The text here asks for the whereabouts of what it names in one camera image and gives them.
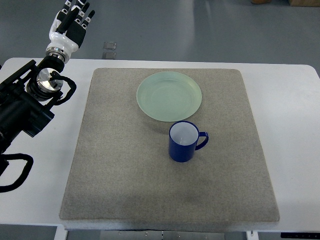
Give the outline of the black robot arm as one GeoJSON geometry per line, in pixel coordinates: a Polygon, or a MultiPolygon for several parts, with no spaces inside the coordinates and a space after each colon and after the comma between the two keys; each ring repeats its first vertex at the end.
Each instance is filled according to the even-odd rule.
{"type": "Polygon", "coordinates": [[[52,107],[67,102],[76,83],[61,75],[65,67],[62,53],[51,52],[40,63],[31,60],[0,84],[0,172],[10,161],[26,162],[13,183],[1,186],[2,193],[19,188],[27,179],[34,160],[28,154],[5,154],[13,140],[25,132],[34,137],[54,118],[52,107]]]}

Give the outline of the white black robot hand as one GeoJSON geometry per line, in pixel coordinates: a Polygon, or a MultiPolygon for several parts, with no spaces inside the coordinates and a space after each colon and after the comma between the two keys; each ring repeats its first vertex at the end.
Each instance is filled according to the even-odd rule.
{"type": "Polygon", "coordinates": [[[66,63],[72,53],[78,51],[83,44],[87,27],[95,15],[94,10],[86,14],[89,6],[90,3],[86,0],[65,1],[49,31],[47,56],[56,56],[66,63]]]}

